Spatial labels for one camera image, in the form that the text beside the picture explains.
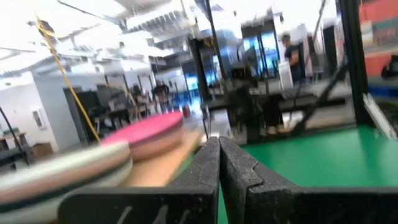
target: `dark shirt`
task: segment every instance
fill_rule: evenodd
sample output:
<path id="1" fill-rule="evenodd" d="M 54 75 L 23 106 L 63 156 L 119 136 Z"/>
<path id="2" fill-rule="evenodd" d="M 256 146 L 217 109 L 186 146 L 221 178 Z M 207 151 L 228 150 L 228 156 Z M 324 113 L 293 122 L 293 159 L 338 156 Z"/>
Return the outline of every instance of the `dark shirt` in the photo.
<path id="1" fill-rule="evenodd" d="M 160 85 L 160 86 L 155 86 L 155 88 L 152 90 L 152 94 L 155 96 L 163 96 L 169 94 L 169 87 L 167 85 Z"/>
<path id="2" fill-rule="evenodd" d="M 288 46 L 285 51 L 285 58 L 288 58 L 289 60 L 292 59 L 292 53 L 295 51 L 297 51 L 298 55 L 300 55 L 298 45 Z M 300 56 L 298 62 L 295 65 L 290 66 L 290 71 L 292 71 L 293 81 L 296 81 L 301 78 Z"/>

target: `yellow cable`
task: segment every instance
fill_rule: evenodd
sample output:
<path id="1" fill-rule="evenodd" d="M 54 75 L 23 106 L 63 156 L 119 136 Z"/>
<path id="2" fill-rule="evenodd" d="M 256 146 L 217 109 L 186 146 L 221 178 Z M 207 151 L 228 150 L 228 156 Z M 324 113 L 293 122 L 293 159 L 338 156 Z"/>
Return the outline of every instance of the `yellow cable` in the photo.
<path id="1" fill-rule="evenodd" d="M 52 45 L 52 43 L 51 43 L 51 41 L 50 41 L 49 35 L 48 35 L 48 33 L 47 33 L 47 30 L 45 30 L 45 27 L 42 25 L 42 22 L 41 22 L 41 20 L 39 19 L 39 17 L 36 16 L 36 18 L 37 18 L 37 23 L 38 23 L 39 26 L 42 28 L 42 31 L 43 31 L 44 37 L 45 37 L 45 41 L 47 41 L 47 44 L 48 44 L 49 47 L 50 47 L 51 53 L 53 54 L 53 56 L 54 56 L 54 58 L 55 58 L 55 62 L 57 63 L 58 69 L 61 71 L 61 74 L 62 74 L 62 76 L 63 76 L 63 79 L 65 79 L 65 81 L 66 81 L 66 83 L 67 83 L 67 85 L 68 85 L 68 87 L 69 87 L 69 90 L 70 90 L 70 92 L 72 93 L 72 95 L 73 95 L 73 97 L 74 97 L 74 99 L 75 99 L 77 105 L 79 106 L 81 112 L 83 113 L 83 115 L 84 115 L 84 117 L 85 117 L 85 119 L 86 119 L 86 121 L 87 121 L 87 123 L 88 123 L 88 126 L 90 127 L 91 131 L 92 131 L 93 134 L 94 134 L 94 137 L 96 138 L 96 140 L 97 140 L 98 142 L 100 142 L 100 141 L 101 141 L 100 137 L 98 136 L 97 132 L 95 131 L 93 124 L 91 123 L 91 121 L 90 121 L 90 119 L 89 119 L 89 117 L 88 117 L 88 115 L 87 115 L 87 113 L 86 113 L 86 111 L 85 111 L 83 105 L 81 104 L 79 98 L 77 97 L 75 91 L 73 90 L 73 87 L 72 87 L 72 85 L 70 84 L 69 79 L 67 78 L 67 76 L 66 76 L 66 74 L 65 74 L 65 71 L 63 70 L 63 68 L 62 68 L 62 66 L 61 66 L 61 63 L 60 63 L 60 61 L 59 61 L 59 59 L 58 59 L 58 56 L 57 56 L 57 53 L 55 52 L 55 49 L 54 49 L 54 47 L 53 47 L 53 45 Z"/>

